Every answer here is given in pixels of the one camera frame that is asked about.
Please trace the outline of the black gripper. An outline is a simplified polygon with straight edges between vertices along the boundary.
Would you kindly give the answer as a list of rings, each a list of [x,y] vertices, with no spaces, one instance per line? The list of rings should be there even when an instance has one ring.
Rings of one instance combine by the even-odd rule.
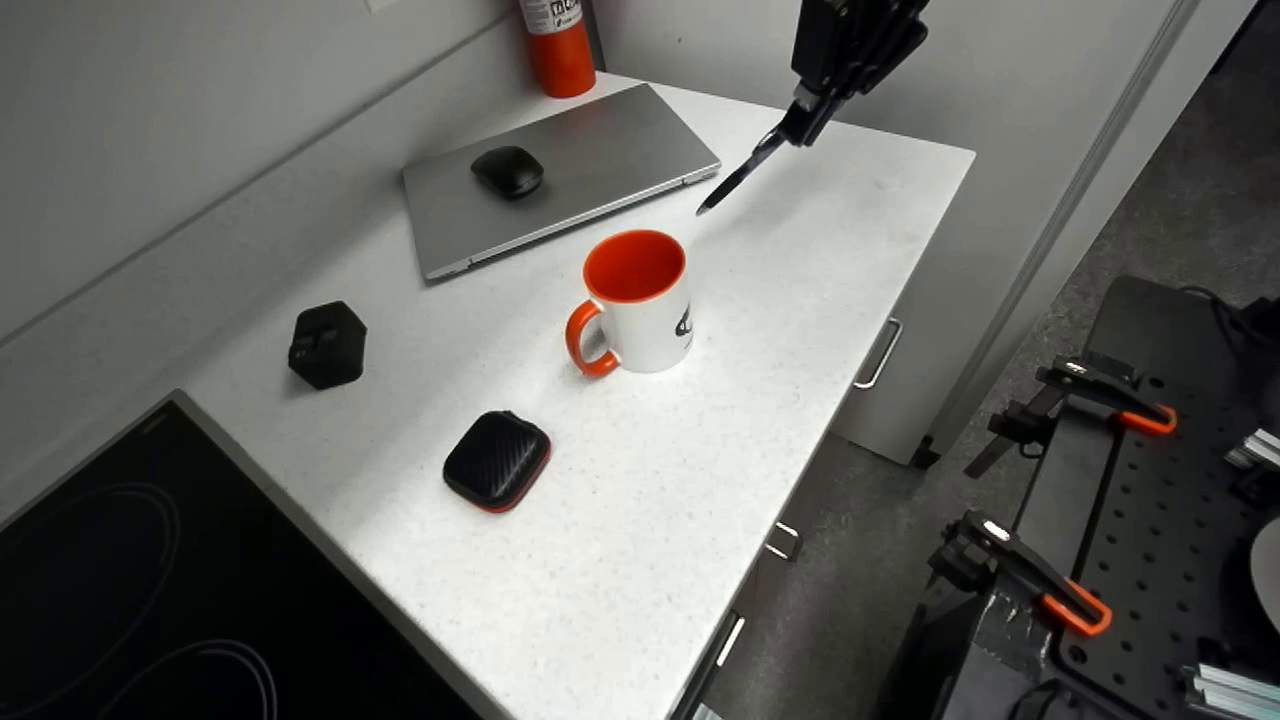
[[[801,75],[780,137],[807,148],[853,94],[873,94],[925,40],[929,0],[801,0],[793,74]]]

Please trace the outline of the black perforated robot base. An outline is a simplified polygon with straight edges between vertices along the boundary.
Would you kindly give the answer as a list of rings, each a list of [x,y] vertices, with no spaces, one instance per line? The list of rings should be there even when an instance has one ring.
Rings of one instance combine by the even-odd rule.
[[[1112,610],[1095,642],[1022,582],[925,610],[891,707],[916,720],[1280,720],[1275,309],[1124,276],[1080,361],[1124,364],[1171,437],[1069,402],[1006,526]]]

